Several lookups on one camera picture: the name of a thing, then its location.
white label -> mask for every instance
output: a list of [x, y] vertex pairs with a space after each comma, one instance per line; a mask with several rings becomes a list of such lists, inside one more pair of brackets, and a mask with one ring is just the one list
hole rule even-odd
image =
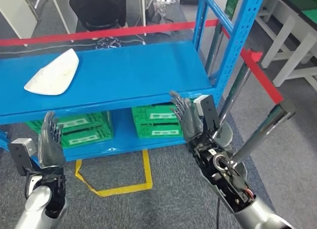
[[168, 131], [152, 131], [152, 136], [161, 136], [161, 135], [179, 135], [179, 130], [168, 130]]
[[174, 113], [164, 113], [164, 114], [160, 114], [160, 113], [152, 113], [150, 114], [150, 119], [176, 119], [176, 115]]
[[79, 144], [79, 143], [84, 143], [84, 142], [87, 142], [87, 141], [93, 141], [93, 140], [98, 140], [98, 139], [99, 139], [98, 136], [92, 135], [92, 136], [89, 136], [89, 137], [82, 137], [82, 138], [70, 140], [69, 143], [70, 143], [70, 145], [75, 145], [75, 144]]
[[216, 154], [216, 152], [215, 150], [212, 149], [212, 148], [209, 149], [208, 151], [210, 152], [213, 156]]
[[70, 128], [70, 127], [75, 127], [75, 126], [79, 126], [79, 125], [88, 124], [88, 123], [89, 122], [87, 121], [85, 118], [82, 118], [82, 119], [76, 119], [76, 120], [64, 122], [64, 123], [60, 122], [58, 123], [58, 125], [64, 124], [64, 128]]

shelf board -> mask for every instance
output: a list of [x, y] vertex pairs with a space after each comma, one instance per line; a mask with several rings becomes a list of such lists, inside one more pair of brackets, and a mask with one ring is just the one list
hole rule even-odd
[[65, 148], [64, 153], [66, 160], [74, 161], [185, 143], [182, 137], [138, 138], [130, 108], [111, 112], [113, 139]]
[[192, 42], [160, 43], [77, 52], [79, 65], [64, 93], [27, 92], [23, 86], [59, 54], [0, 59], [0, 124], [169, 102], [215, 94]]

yellow floor tape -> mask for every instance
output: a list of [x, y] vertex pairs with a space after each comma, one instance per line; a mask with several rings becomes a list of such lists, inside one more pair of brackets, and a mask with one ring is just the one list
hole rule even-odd
[[152, 175], [151, 174], [150, 159], [148, 156], [148, 150], [142, 150], [143, 155], [143, 164], [145, 172], [145, 183], [134, 184], [118, 188], [110, 188], [110, 189], [103, 189], [103, 190], [95, 190], [92, 185], [89, 184], [85, 179], [79, 173], [79, 169], [82, 166], [82, 160], [76, 161], [76, 171], [75, 176], [79, 180], [84, 182], [90, 191], [94, 192], [100, 197], [108, 197], [111, 195], [118, 195], [118, 194], [125, 194], [125, 193], [133, 193], [138, 191], [143, 191], [151, 189], [153, 187]]

blue metal shelf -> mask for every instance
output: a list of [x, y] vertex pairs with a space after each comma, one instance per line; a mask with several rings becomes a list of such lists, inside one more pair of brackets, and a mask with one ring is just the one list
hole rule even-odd
[[[170, 90], [185, 97], [212, 94], [218, 104], [262, 1], [244, 0], [233, 25], [213, 0], [200, 0], [192, 42], [78, 52], [76, 74], [58, 96], [23, 87], [58, 54], [0, 59], [0, 124], [42, 119], [48, 110], [57, 116], [113, 110], [113, 140], [65, 149], [67, 161], [182, 144], [182, 138], [138, 139], [126, 108], [168, 102]], [[197, 53], [208, 7], [231, 36], [214, 87]]]
[[67, 161], [109, 156], [142, 149], [153, 149], [185, 143], [182, 137], [144, 138], [138, 137], [130, 108], [112, 111], [114, 138], [79, 147], [65, 148]]
[[75, 77], [66, 92], [57, 96], [30, 93], [23, 86], [58, 54], [0, 59], [0, 93], [3, 93], [0, 124], [42, 119], [48, 110], [65, 116], [169, 102], [170, 90], [188, 97], [216, 91], [191, 42], [77, 55], [79, 65]]

black jacket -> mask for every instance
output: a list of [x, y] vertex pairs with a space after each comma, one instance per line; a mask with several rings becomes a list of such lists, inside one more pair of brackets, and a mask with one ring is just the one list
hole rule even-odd
[[70, 0], [70, 7], [84, 27], [85, 23], [103, 26], [126, 23], [126, 0]]

